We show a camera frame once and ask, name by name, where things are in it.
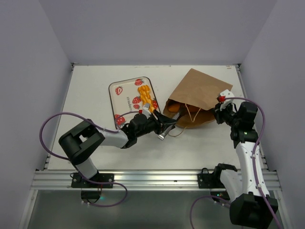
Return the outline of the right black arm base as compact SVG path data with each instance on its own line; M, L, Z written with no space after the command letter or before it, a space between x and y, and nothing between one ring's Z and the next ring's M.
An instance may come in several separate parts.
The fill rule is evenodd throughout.
M238 178L237 169L229 164L218 164L212 173L204 167L197 174L198 188L225 188L229 199L234 201L242 192L242 184Z

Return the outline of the braided fake bread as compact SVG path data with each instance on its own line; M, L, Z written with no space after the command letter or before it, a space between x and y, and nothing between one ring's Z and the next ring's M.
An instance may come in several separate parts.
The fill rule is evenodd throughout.
M150 88L148 85L142 85L138 87L138 92L140 94L140 100L142 105L149 104L149 111L152 113L154 111L153 100L150 95Z

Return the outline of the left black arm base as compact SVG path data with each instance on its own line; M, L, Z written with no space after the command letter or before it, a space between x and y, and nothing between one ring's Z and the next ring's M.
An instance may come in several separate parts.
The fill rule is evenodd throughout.
M99 173L92 177L94 182L104 183L110 182L110 184L95 184L85 180L79 173L74 172L70 174L72 178L71 187L81 189L81 199L90 204L95 204L102 197L102 188L113 188L112 181L114 181L114 174Z

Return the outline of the orange fake bread loaf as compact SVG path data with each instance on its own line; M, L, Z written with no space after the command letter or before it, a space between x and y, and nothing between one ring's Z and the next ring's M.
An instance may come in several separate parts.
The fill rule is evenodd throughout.
M181 104L178 102L171 103L168 105L168 111L172 113L177 113L180 110Z

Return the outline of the metal tongs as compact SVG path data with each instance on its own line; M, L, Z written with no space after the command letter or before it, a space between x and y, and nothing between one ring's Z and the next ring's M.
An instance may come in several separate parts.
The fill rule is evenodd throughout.
M170 124L168 127L165 128L165 130L158 135L158 138L160 140L164 140L165 137L169 134L169 132L175 128L175 124L177 123L177 121L179 120L179 118L181 117L181 111L177 112L174 116L173 116L173 120L174 120L174 123L173 124Z

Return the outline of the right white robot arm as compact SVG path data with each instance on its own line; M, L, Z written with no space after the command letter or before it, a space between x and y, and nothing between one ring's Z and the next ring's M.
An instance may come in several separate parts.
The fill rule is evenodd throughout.
M242 102L237 111L231 102L218 103L213 114L218 124L231 128L230 138L238 155L241 177L234 166L219 164L212 181L225 187L230 197L232 224L254 229L266 229L274 220L278 203L267 190L260 164L259 135L254 129L258 107Z

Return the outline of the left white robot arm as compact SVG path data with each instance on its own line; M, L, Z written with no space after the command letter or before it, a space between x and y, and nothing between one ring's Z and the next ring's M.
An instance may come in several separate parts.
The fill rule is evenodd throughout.
M160 135L176 124L176 120L158 111L150 114L138 113L129 123L117 131L98 130L92 120L82 121L59 139L59 144L71 164L83 175L82 181L94 187L99 181L99 172L91 160L91 155L99 146L130 148L143 135L155 132Z

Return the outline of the brown paper bag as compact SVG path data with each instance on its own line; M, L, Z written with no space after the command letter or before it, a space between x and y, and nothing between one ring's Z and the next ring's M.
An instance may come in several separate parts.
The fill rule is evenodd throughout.
M215 120L212 109L218 104L218 95L233 85L191 68L173 90L165 103L163 114L173 118L176 113L168 111L168 105L181 104L181 117L176 127L183 130L197 128Z

